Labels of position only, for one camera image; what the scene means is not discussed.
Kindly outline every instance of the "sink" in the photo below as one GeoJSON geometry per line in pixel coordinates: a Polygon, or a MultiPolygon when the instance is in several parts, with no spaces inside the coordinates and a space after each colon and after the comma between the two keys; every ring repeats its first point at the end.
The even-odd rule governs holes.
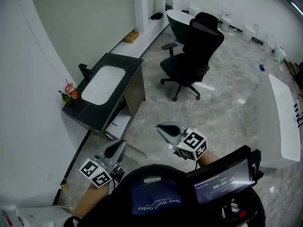
{"type": "Polygon", "coordinates": [[[124,75],[125,70],[122,68],[102,67],[82,92],[82,99],[96,105],[106,103],[124,75]]]}

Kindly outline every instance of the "white marker cube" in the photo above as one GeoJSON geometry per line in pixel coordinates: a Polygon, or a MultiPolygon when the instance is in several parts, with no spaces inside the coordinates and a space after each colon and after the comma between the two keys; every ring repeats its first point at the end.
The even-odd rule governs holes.
{"type": "Polygon", "coordinates": [[[105,169],[89,158],[87,158],[84,164],[80,167],[79,172],[81,172],[98,188],[112,180],[111,176],[105,169]]]}
{"type": "Polygon", "coordinates": [[[176,148],[181,157],[197,161],[207,150],[207,138],[199,130],[194,129],[176,148]]]}

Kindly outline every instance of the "chair backrest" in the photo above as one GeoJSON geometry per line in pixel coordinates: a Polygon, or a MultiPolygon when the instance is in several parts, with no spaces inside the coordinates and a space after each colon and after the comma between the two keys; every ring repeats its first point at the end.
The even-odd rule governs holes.
{"type": "Polygon", "coordinates": [[[209,14],[209,13],[198,13],[195,17],[196,20],[199,20],[203,25],[212,28],[212,29],[217,29],[218,28],[218,23],[219,20],[209,14]]]}
{"type": "Polygon", "coordinates": [[[198,76],[203,78],[209,70],[208,61],[222,44],[224,35],[217,27],[214,27],[214,23],[205,22],[200,18],[194,18],[190,21],[183,52],[187,56],[187,67],[196,71],[198,76]]]}

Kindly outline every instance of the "barcode label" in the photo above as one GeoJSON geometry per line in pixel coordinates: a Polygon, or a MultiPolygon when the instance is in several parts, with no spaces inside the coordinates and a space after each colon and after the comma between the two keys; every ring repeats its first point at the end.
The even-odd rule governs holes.
{"type": "Polygon", "coordinates": [[[153,183],[157,181],[161,181],[161,177],[152,177],[144,179],[144,183],[153,183]]]}

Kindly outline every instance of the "black office chair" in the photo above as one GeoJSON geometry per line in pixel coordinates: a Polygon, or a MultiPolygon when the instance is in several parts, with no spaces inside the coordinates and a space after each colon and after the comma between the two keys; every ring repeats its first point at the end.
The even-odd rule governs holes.
{"type": "Polygon", "coordinates": [[[160,63],[164,72],[169,76],[169,78],[161,79],[161,84],[164,84],[165,81],[179,83],[177,93],[173,98],[174,102],[177,101],[182,86],[189,87],[197,93],[196,99],[200,100],[200,93],[192,84],[202,81],[209,70],[210,57],[224,40],[224,35],[216,26],[219,22],[218,19],[212,16],[209,21],[202,14],[204,13],[190,21],[187,40],[183,47],[184,53],[174,55],[173,48],[177,46],[176,43],[162,46],[163,50],[169,50],[170,57],[160,63]]]}

